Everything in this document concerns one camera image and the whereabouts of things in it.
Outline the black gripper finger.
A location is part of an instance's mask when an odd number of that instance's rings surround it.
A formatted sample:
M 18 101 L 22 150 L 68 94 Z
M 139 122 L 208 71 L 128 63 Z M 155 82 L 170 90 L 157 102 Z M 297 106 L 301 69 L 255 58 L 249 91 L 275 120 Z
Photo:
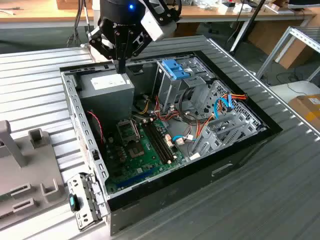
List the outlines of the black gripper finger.
M 152 39 L 145 29 L 141 28 L 138 29 L 138 31 L 130 29 L 128 31 L 124 55 L 121 59 L 122 74 L 126 72 L 126 60 L 130 59 L 132 56 L 138 56 L 151 43 L 151 41 Z
M 103 32 L 101 31 L 100 27 L 97 26 L 94 30 L 87 33 L 88 43 L 107 60 L 116 61 L 114 64 L 116 72 L 118 74 L 122 74 L 122 58 L 118 60 L 117 51 L 114 44 L 111 45 L 112 47 L 109 47 L 103 43 L 102 35 Z

